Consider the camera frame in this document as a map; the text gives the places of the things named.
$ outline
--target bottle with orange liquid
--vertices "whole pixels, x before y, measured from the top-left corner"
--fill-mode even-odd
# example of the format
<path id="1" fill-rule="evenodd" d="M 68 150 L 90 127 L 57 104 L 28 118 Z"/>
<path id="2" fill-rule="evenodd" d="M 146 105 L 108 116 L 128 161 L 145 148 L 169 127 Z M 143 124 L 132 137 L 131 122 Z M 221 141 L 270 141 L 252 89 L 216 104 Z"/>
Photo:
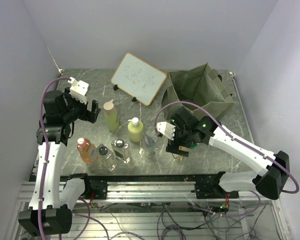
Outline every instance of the bottle with orange liquid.
<path id="1" fill-rule="evenodd" d="M 82 161 L 84 161 L 86 164 L 92 164 L 97 161 L 98 154 L 96 146 L 91 143 L 89 139 L 80 137 L 77 143 L 78 145 L 76 148 L 80 153 Z"/>

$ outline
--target whiteboard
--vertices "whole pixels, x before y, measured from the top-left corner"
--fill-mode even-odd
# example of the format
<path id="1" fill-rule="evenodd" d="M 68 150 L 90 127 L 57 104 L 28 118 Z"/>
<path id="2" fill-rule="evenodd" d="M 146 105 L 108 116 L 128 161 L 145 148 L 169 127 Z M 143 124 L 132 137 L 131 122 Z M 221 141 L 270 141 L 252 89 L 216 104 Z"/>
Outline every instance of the whiteboard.
<path id="1" fill-rule="evenodd" d="M 128 52 L 112 76 L 111 83 L 149 106 L 166 78 L 165 72 Z"/>

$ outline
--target gray wall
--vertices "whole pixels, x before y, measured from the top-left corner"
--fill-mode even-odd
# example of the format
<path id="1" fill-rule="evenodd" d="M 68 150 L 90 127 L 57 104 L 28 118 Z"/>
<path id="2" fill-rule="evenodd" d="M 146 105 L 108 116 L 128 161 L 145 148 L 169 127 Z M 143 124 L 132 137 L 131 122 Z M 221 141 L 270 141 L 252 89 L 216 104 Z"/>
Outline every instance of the gray wall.
<path id="1" fill-rule="evenodd" d="M 37 152 L 39 101 L 58 75 L 21 0 L 0 0 L 0 240 Z"/>
<path id="2" fill-rule="evenodd" d="M 116 68 L 126 52 L 156 67 L 236 72 L 277 0 L 24 0 L 60 68 Z"/>
<path id="3" fill-rule="evenodd" d="M 287 152 L 300 183 L 300 1 L 278 1 L 236 78 L 255 142 Z M 300 193 L 281 199 L 300 239 Z"/>

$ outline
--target gray marble surface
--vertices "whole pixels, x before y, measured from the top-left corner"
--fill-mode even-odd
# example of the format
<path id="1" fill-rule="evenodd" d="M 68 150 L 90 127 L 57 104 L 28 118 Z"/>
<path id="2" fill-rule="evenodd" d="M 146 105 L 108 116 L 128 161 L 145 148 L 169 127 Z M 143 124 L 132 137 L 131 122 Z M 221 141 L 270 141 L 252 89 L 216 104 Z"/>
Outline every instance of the gray marble surface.
<path id="1" fill-rule="evenodd" d="M 141 143 L 133 143 L 128 137 L 128 119 L 138 117 L 144 124 L 144 133 L 154 137 L 154 119 L 156 112 L 161 109 L 162 96 L 170 84 L 167 79 L 162 85 L 158 94 L 150 106 L 144 106 L 139 102 L 132 102 L 132 97 L 118 89 L 113 90 L 110 80 L 115 69 L 65 69 L 63 77 L 74 77 L 78 81 L 87 82 L 91 90 L 88 93 L 88 101 L 99 102 L 101 112 L 94 124 L 77 120 L 75 122 L 74 135 L 69 140 L 64 163 L 62 165 L 62 176 L 74 173 L 88 173 L 90 176 L 107 175 L 170 175 L 170 174 L 214 174 L 219 171 L 245 172 L 251 169 L 243 162 L 229 155 L 228 153 L 204 144 L 200 144 L 189 153 L 189 157 L 182 161 L 175 161 L 171 153 L 165 151 L 168 139 L 158 138 L 156 150 L 152 157 L 144 156 Z M 222 75 L 222 81 L 228 92 L 232 95 L 236 105 L 221 120 L 228 129 L 237 135 L 251 140 L 248 125 L 239 102 L 233 79 L 228 71 L 218 71 Z M 59 89 L 64 90 L 69 86 L 63 81 Z M 104 112 L 102 110 L 105 102 L 114 99 L 114 105 L 118 111 L 119 128 L 110 132 L 106 126 Z M 86 165 L 80 158 L 77 150 L 77 139 L 85 137 L 91 140 L 96 146 L 104 144 L 111 149 L 111 142 L 115 137 L 122 138 L 131 145 L 132 160 L 128 164 L 118 162 L 118 166 L 112 172 L 98 161 L 93 165 Z"/>

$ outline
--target transparent bottle with black cap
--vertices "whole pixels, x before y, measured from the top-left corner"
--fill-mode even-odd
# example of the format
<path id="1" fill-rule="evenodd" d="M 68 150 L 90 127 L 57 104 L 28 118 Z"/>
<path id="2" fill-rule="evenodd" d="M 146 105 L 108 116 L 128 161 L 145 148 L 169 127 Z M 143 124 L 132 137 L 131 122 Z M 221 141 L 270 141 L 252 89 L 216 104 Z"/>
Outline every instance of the transparent bottle with black cap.
<path id="1" fill-rule="evenodd" d="M 114 153 L 110 151 L 109 148 L 107 148 L 103 144 L 100 144 L 97 147 L 97 153 L 99 159 L 109 169 L 109 171 L 113 171 L 116 168 L 118 164 L 118 160 L 116 159 Z"/>
<path id="2" fill-rule="evenodd" d="M 132 159 L 130 145 L 120 138 L 115 138 L 112 143 L 112 150 L 117 159 L 122 160 L 125 164 Z"/>

